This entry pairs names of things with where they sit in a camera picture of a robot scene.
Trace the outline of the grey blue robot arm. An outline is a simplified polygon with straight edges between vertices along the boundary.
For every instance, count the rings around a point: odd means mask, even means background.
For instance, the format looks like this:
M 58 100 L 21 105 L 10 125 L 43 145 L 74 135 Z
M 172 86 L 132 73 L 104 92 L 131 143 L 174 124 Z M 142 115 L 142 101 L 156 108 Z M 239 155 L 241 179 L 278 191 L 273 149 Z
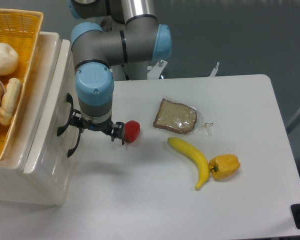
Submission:
M 72 15 L 85 22 L 71 32 L 79 128 L 126 141 L 122 122 L 112 121 L 114 77 L 110 67 L 158 61 L 172 53 L 172 36 L 150 0 L 70 0 Z

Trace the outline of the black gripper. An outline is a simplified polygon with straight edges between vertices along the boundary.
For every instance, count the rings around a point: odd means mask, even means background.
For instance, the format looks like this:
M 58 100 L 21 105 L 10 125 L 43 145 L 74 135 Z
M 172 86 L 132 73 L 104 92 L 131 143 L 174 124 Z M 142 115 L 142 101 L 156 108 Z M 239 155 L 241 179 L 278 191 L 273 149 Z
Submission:
M 83 133 L 84 129 L 94 132 L 105 132 L 107 136 L 110 136 L 112 142 L 115 139 L 119 139 L 122 145 L 125 144 L 125 124 L 119 121 L 113 123 L 111 115 L 101 123 L 94 123 L 90 119 L 85 119 L 81 112 L 74 108 L 69 117 L 69 125 L 78 128 L 80 133 Z

